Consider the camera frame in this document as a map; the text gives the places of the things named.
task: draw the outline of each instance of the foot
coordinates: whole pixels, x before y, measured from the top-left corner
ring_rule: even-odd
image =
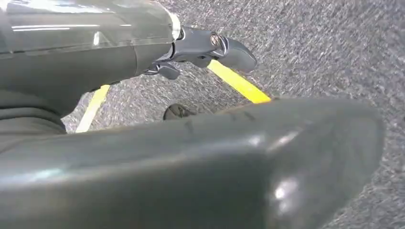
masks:
[[[180,104],[172,104],[166,109],[163,115],[163,120],[180,119],[191,115],[195,115],[195,113],[191,112],[185,106]]]

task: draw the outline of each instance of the yellow floor marking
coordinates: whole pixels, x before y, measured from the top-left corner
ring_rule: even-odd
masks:
[[[211,61],[210,65],[208,65],[208,69],[213,71],[222,80],[224,80],[227,84],[253,103],[258,104],[271,101],[270,97],[261,92],[256,86],[251,84],[242,76],[238,75],[236,72],[223,66],[218,61]],[[100,108],[101,104],[106,98],[109,88],[110,85],[104,85],[94,93],[90,100],[89,106],[87,107],[86,112],[76,129],[76,133],[88,131],[94,117],[96,116],[97,110]]]
[[[255,104],[270,102],[271,99],[265,93],[260,91],[256,86],[244,79],[242,76],[223,66],[218,61],[211,61],[208,69],[224,80],[227,84],[237,90],[246,99]]]
[[[86,112],[83,115],[82,120],[80,120],[79,126],[76,129],[76,133],[86,132],[90,128],[91,122],[93,121],[97,110],[104,102],[109,89],[110,85],[103,85],[94,93],[93,97],[90,100],[89,106],[87,107]]]

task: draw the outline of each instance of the gray carpet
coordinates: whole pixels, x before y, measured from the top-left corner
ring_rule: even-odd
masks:
[[[183,24],[213,29],[251,48],[248,79],[269,95],[351,98],[377,107],[387,126],[380,169],[325,228],[405,229],[405,3],[384,0],[162,0]],[[182,103],[215,112],[248,103],[207,70],[181,65],[169,81],[142,76],[113,86],[92,129],[161,119]],[[64,119],[78,124],[88,103]]]

